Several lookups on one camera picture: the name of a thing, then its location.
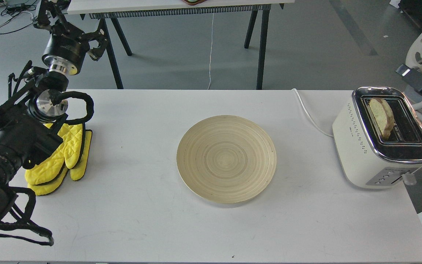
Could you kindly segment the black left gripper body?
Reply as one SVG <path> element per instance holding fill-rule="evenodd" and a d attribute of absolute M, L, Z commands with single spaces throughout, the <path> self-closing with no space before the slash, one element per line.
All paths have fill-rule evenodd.
<path fill-rule="evenodd" d="M 42 55 L 47 67 L 61 65 L 67 75 L 79 74 L 84 58 L 90 50 L 89 42 L 98 32 L 85 33 L 70 22 L 56 21 L 50 29 L 50 38 Z"/>

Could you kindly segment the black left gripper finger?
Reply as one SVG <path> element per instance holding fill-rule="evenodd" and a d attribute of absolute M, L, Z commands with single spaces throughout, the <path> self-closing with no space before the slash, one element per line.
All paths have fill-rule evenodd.
<path fill-rule="evenodd" d="M 90 41 L 97 42 L 97 47 L 90 48 L 87 51 L 89 57 L 94 61 L 98 61 L 100 57 L 102 57 L 109 44 L 109 40 L 104 31 L 95 31 L 85 34 L 85 41 L 88 44 Z"/>
<path fill-rule="evenodd" d="M 58 18 L 54 25 L 49 19 L 50 15 L 53 19 Z M 44 29 L 47 31 L 68 31 L 68 25 L 57 0 L 41 0 L 37 9 L 37 16 L 33 19 L 33 27 L 36 29 Z"/>

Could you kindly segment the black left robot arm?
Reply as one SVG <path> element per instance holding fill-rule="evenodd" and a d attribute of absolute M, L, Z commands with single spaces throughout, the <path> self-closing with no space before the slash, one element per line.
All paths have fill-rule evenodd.
<path fill-rule="evenodd" d="M 82 125 L 94 115 L 94 101 L 83 92 L 67 91 L 68 77 L 81 71 L 84 57 L 97 61 L 109 45 L 104 19 L 97 30 L 85 33 L 66 20 L 55 0 L 42 0 L 33 26 L 47 30 L 50 39 L 42 56 L 45 64 L 28 61 L 20 75 L 9 75 L 8 99 L 0 105 L 0 237 L 8 231 L 29 230 L 47 242 L 17 236 L 27 242 L 52 246 L 52 232 L 31 220 L 36 202 L 33 190 L 11 187 L 20 168 L 32 169 L 61 146 L 63 125 Z"/>

